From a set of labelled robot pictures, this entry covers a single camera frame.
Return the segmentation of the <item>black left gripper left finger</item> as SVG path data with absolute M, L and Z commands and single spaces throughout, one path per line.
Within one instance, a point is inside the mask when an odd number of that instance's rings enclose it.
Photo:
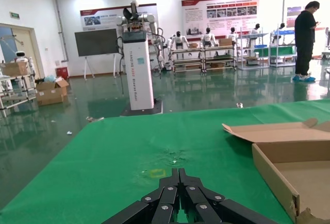
M 159 180 L 159 187 L 119 211 L 104 223 L 176 223 L 179 212 L 179 172 Z

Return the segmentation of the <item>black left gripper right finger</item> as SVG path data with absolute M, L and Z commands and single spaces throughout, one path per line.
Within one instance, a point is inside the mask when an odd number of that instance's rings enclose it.
M 200 178 L 179 169 L 181 207 L 192 223 L 275 223 L 275 221 L 207 189 Z

